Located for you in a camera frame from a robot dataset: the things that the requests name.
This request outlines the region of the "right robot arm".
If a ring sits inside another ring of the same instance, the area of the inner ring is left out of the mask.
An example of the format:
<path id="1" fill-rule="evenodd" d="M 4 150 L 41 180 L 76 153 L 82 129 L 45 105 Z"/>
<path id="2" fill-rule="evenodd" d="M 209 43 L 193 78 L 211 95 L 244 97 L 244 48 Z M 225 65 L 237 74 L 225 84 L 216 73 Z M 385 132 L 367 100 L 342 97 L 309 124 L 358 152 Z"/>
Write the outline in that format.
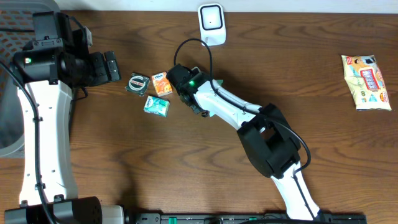
<path id="1" fill-rule="evenodd" d="M 216 115 L 236 130 L 250 163 L 275 183 L 289 218 L 316 220 L 320 208 L 308 191 L 302 175 L 305 166 L 300 163 L 304 141 L 275 105 L 244 101 L 198 68 L 177 64 L 166 77 L 195 113 Z"/>

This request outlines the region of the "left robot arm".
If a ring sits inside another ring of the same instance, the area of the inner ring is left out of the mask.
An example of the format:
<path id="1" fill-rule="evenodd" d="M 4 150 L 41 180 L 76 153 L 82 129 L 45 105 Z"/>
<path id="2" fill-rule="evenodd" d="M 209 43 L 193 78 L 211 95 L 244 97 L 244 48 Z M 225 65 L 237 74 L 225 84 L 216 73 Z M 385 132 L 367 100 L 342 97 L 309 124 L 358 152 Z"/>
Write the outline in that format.
<path id="1" fill-rule="evenodd" d="M 81 198 L 70 162 L 73 91 L 121 78 L 114 52 L 90 52 L 90 31 L 61 12 L 33 14 L 34 40 L 5 71 L 14 80 L 24 122 L 24 180 L 6 223 L 126 223 L 122 206 Z"/>

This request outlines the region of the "green Kleenex tissue pack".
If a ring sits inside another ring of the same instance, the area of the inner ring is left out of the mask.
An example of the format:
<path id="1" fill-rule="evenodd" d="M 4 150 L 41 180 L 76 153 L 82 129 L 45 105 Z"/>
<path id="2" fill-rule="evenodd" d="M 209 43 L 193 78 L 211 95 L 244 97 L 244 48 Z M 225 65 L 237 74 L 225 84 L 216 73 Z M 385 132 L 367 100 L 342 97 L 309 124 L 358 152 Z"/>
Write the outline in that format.
<path id="1" fill-rule="evenodd" d="M 166 117 L 169 111 L 169 106 L 170 102 L 167 100 L 163 100 L 154 96 L 148 96 L 144 105 L 144 111 L 146 113 Z"/>

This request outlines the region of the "teal wet wipes pack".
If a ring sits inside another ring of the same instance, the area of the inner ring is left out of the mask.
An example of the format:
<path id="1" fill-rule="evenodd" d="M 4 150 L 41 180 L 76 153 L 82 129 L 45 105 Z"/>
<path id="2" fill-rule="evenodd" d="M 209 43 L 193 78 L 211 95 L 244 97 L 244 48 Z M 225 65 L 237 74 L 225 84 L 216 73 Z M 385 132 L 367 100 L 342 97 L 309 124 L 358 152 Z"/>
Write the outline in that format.
<path id="1" fill-rule="evenodd" d="M 220 100 L 221 98 L 215 93 L 214 89 L 211 87 L 212 84 L 214 84 L 215 89 L 221 88 L 224 80 L 213 80 L 210 82 L 210 111 L 209 111 L 209 116 L 212 117 L 214 116 L 219 110 L 220 110 Z"/>

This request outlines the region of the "white blue snack bag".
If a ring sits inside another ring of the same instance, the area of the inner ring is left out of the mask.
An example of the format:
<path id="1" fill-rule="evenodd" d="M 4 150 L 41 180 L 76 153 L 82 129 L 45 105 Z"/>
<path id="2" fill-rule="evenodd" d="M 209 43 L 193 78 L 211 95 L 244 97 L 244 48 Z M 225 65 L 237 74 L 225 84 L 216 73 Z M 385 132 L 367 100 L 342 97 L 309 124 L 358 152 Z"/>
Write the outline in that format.
<path id="1" fill-rule="evenodd" d="M 341 56 L 344 78 L 353 97 L 356 110 L 387 110 L 389 103 L 386 84 L 374 55 Z"/>

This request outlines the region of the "orange Kleenex tissue pack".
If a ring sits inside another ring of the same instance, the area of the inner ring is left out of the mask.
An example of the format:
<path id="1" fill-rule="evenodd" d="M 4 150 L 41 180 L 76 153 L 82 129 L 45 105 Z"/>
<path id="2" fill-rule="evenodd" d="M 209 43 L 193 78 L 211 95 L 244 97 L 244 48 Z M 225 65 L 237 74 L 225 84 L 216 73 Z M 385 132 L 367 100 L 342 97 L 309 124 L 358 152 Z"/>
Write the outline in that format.
<path id="1" fill-rule="evenodd" d="M 151 76 L 152 84 L 155 88 L 157 96 L 165 96 L 172 93 L 172 86 L 169 80 L 166 78 L 167 72 L 161 72 Z"/>

